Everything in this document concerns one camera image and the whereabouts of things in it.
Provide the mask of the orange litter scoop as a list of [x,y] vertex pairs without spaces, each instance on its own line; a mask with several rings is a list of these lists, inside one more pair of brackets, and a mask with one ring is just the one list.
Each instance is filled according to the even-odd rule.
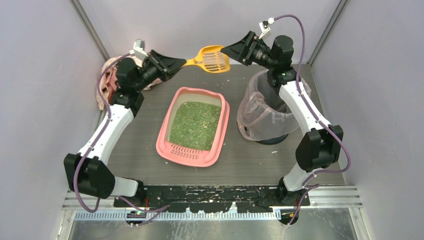
[[197,66],[207,73],[220,74],[230,71],[230,59],[222,53],[223,45],[209,45],[201,48],[197,55],[188,59],[183,67]]

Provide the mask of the pink plastic trash bag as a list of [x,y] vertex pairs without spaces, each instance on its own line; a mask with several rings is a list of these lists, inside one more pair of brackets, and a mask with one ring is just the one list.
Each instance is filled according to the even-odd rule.
[[290,108],[269,85],[267,70],[248,82],[236,121],[242,136],[255,142],[279,138],[299,128]]

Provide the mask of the pink litter box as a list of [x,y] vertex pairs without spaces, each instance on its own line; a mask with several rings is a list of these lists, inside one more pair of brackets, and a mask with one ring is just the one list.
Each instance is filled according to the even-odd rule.
[[[221,107],[217,130],[210,150],[191,149],[169,142],[176,112],[186,102],[200,102]],[[157,153],[166,160],[184,166],[204,168],[213,165],[218,160],[224,144],[229,115],[230,105],[222,94],[201,88],[184,86],[179,88],[160,128],[156,141]]]

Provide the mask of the dark round trash bin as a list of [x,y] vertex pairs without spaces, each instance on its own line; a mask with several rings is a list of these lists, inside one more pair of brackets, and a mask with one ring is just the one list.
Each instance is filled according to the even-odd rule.
[[288,134],[281,135],[270,139],[259,140],[257,143],[262,145],[276,145],[283,142],[288,137]]

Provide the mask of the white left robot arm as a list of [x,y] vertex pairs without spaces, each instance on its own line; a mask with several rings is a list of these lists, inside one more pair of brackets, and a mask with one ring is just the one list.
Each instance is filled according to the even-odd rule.
[[141,65],[128,55],[117,61],[114,65],[117,89],[106,103],[106,116],[78,153],[69,153],[64,158],[70,190],[100,199],[143,197],[143,182],[115,176],[107,167],[108,161],[121,134],[142,106],[143,89],[155,80],[170,80],[186,62],[154,50],[147,53]]

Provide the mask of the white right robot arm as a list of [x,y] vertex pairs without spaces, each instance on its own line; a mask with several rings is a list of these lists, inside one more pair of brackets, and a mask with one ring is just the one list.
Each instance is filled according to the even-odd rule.
[[327,168],[338,161],[344,135],[342,127],[326,120],[308,96],[299,71],[292,67],[294,48],[290,37],[278,35],[269,47],[249,31],[221,52],[245,66],[256,63],[265,67],[268,84],[297,121],[303,137],[295,150],[296,164],[279,180],[276,195],[280,203],[300,200],[314,174],[328,172]]

